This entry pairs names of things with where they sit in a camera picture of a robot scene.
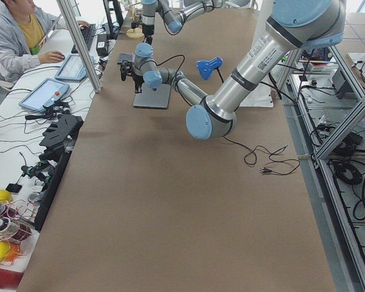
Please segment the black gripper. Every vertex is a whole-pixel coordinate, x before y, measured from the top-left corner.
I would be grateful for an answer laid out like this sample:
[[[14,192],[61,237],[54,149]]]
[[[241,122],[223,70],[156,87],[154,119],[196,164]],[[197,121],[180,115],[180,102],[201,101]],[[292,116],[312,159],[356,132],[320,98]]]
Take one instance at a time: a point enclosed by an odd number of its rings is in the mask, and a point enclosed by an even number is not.
[[[134,92],[142,93],[142,85],[144,83],[143,76],[137,75],[136,73],[132,73],[132,78],[134,81]]]
[[[154,25],[153,24],[143,24],[142,25],[142,32],[145,36],[144,42],[148,44],[152,44],[153,42],[153,35],[154,35]]]

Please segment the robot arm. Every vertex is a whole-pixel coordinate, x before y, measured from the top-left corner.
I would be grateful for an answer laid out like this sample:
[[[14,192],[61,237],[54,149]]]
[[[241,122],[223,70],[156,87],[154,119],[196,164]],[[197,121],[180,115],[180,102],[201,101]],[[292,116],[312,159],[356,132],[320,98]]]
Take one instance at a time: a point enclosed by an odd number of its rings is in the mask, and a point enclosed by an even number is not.
[[[128,75],[137,93],[142,85],[158,89],[162,84],[180,93],[191,104],[186,128],[194,138],[222,137],[234,128],[235,111],[242,101],[287,52],[340,43],[345,20],[345,1],[273,1],[264,32],[213,95],[207,95],[180,70],[157,65],[147,41],[136,46]]]
[[[155,34],[156,14],[161,17],[169,34],[176,35],[180,33],[183,26],[188,21],[205,13],[213,12],[215,9],[222,8],[223,1],[196,1],[176,12],[169,7],[168,1],[141,1],[141,4],[142,18],[140,24],[142,25],[144,42],[151,44],[153,41],[153,35]]]

